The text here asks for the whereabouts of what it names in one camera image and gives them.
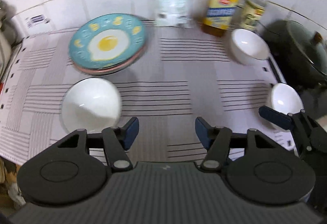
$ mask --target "blue plate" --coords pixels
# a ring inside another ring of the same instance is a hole
[[[83,25],[69,43],[69,55],[79,66],[99,69],[131,58],[145,43],[140,20],[127,14],[108,14]]]

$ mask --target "white bowl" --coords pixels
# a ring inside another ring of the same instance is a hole
[[[62,119],[68,130],[86,129],[99,133],[115,126],[121,113],[118,89],[101,78],[88,78],[76,83],[63,99]]]
[[[303,103],[298,93],[292,87],[283,83],[276,84],[272,88],[266,106],[284,114],[298,113],[303,109]],[[288,130],[284,130],[273,123],[272,126],[279,131],[288,132]]]
[[[255,65],[258,61],[267,60],[270,54],[267,43],[246,29],[233,30],[231,49],[235,58],[244,65]]]

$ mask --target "screw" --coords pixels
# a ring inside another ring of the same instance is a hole
[[[127,160],[117,160],[113,165],[117,169],[125,169],[129,167],[130,163]]]
[[[216,160],[206,160],[203,163],[203,166],[206,167],[207,169],[216,169],[220,166],[220,163]]]

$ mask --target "bottle label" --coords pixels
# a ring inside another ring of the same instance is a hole
[[[253,31],[257,26],[261,16],[264,13],[264,8],[256,3],[246,1],[243,12],[241,14],[241,28]]]
[[[238,0],[210,0],[203,23],[220,29],[228,29],[237,3]]]

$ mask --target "brown liquid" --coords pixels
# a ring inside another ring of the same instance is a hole
[[[213,36],[222,37],[226,30],[202,24],[202,31]]]

